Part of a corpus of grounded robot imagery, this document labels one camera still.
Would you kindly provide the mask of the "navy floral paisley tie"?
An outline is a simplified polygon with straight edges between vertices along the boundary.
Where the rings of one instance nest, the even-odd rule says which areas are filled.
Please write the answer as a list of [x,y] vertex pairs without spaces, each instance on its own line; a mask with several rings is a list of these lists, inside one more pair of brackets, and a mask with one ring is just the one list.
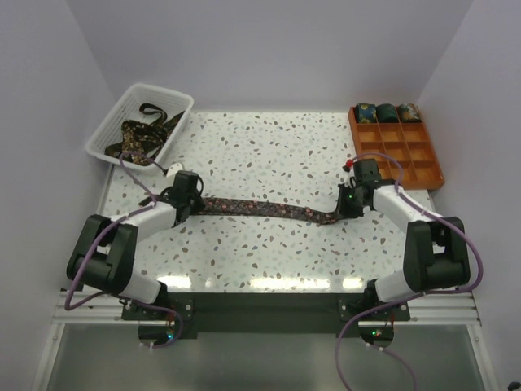
[[323,212],[289,204],[219,197],[204,197],[202,204],[192,207],[190,215],[283,218],[319,225],[330,225],[345,219],[336,210]]

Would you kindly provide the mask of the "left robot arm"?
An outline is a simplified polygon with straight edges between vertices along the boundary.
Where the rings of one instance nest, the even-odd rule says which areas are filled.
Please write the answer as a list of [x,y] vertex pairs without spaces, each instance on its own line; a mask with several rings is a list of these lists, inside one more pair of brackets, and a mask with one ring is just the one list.
[[136,248],[139,242],[203,210],[202,189],[198,174],[180,170],[171,187],[159,195],[150,194],[139,209],[112,217],[89,216],[67,265],[72,285],[65,307],[72,310],[82,305],[72,303],[72,292],[81,283],[140,303],[140,310],[149,319],[163,318],[169,309],[168,289],[134,269]]

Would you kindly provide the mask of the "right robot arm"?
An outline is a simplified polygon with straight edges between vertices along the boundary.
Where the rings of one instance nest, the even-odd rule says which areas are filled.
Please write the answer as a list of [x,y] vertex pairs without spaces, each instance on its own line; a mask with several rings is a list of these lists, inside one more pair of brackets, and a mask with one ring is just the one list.
[[353,171],[348,185],[339,186],[336,212],[341,219],[364,216],[369,208],[383,213],[405,233],[401,269],[369,281],[358,310],[380,320],[392,302],[425,292],[457,288],[470,281],[471,268],[464,226],[457,217],[443,218],[425,209],[392,179],[382,178],[374,159],[351,159],[344,171]]

